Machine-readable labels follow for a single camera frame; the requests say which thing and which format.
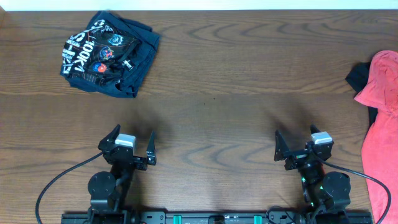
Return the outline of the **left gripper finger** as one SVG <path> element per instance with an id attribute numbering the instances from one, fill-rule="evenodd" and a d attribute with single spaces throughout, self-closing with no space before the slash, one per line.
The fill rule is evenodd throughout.
<path id="1" fill-rule="evenodd" d="M 101 140 L 101 144 L 107 144 L 109 142 L 113 144 L 116 138 L 119 136 L 120 129 L 121 125 L 117 124 L 115 128 Z"/>
<path id="2" fill-rule="evenodd" d="M 156 165 L 157 158 L 155 153 L 155 131 L 151 132 L 149 143 L 146 150 L 147 163 L 149 165 Z"/>

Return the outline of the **folded black printed t-shirt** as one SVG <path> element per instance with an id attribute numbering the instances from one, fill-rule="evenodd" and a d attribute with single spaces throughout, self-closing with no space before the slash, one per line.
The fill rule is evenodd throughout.
<path id="1" fill-rule="evenodd" d="M 84 31 L 66 40 L 60 75 L 86 92 L 135 98 L 159 42 L 151 27 L 99 11 Z"/>

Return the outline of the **coral red t-shirt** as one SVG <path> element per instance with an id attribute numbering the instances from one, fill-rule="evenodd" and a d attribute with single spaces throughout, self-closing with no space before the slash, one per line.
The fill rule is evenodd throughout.
<path id="1" fill-rule="evenodd" d="M 363 168 L 391 192 L 382 222 L 397 224 L 397 52 L 383 50 L 373 57 L 368 82 L 354 99 L 377 109 L 361 150 Z"/>

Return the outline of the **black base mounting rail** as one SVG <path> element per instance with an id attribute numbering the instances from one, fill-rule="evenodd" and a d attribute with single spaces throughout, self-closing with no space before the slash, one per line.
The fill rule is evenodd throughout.
<path id="1" fill-rule="evenodd" d="M 348 212 L 320 214 L 315 219 L 293 211 L 271 210 L 265 213 L 165 213 L 142 212 L 140 214 L 123 212 L 120 214 L 66 213 L 62 224 L 84 223 L 137 223 L 137 224 L 295 224 L 295 223 L 353 223 L 371 224 L 369 212 Z"/>

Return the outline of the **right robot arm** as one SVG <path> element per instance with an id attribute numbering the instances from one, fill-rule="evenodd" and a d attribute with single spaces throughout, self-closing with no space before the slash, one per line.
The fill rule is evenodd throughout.
<path id="1" fill-rule="evenodd" d="M 350 203 L 350 178 L 342 172 L 324 171 L 323 166 L 331 157 L 333 138 L 310 126 L 311 140 L 300 150 L 290 150 L 280 131 L 275 132 L 275 161 L 284 161 L 285 170 L 297 170 L 301 176 L 305 201 L 315 211 L 339 212 Z"/>

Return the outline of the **black garment at right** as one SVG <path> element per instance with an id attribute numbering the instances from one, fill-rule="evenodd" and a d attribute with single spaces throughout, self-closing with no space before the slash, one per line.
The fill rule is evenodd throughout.
<path id="1" fill-rule="evenodd" d="M 346 76 L 345 80 L 350 87 L 358 94 L 364 89 L 369 79 L 370 62 L 357 63 Z M 378 114 L 377 108 L 368 106 L 369 127 L 375 122 Z"/>

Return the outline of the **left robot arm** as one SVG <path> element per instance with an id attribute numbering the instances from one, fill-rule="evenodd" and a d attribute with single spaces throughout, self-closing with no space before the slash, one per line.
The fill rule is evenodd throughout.
<path id="1" fill-rule="evenodd" d="M 147 170 L 157 163 L 155 132 L 151 132 L 146 156 L 135 155 L 136 137 L 120 133 L 116 127 L 98 144 L 105 161 L 111 165 L 109 172 L 96 173 L 88 182 L 91 207 L 98 212 L 118 212 L 130 188 L 136 170 Z"/>

